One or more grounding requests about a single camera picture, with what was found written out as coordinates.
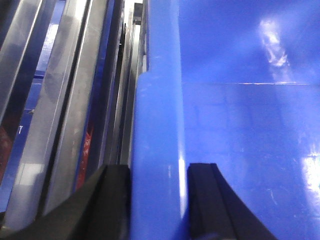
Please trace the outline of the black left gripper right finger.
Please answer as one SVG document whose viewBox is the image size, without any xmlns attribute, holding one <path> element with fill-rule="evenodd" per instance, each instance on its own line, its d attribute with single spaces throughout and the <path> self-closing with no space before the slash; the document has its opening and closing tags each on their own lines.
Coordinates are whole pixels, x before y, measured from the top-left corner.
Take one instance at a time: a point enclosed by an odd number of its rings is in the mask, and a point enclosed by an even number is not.
<svg viewBox="0 0 320 240">
<path fill-rule="evenodd" d="M 274 240 L 215 163 L 187 169 L 189 232 L 193 240 Z"/>
</svg>

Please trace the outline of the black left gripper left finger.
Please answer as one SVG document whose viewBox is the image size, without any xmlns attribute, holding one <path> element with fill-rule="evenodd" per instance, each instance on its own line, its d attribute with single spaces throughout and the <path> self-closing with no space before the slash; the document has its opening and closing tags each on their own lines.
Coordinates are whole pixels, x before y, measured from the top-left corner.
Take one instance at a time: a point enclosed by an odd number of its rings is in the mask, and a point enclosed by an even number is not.
<svg viewBox="0 0 320 240">
<path fill-rule="evenodd" d="M 127 240 L 131 174 L 103 165 L 67 200 L 7 240 Z"/>
</svg>

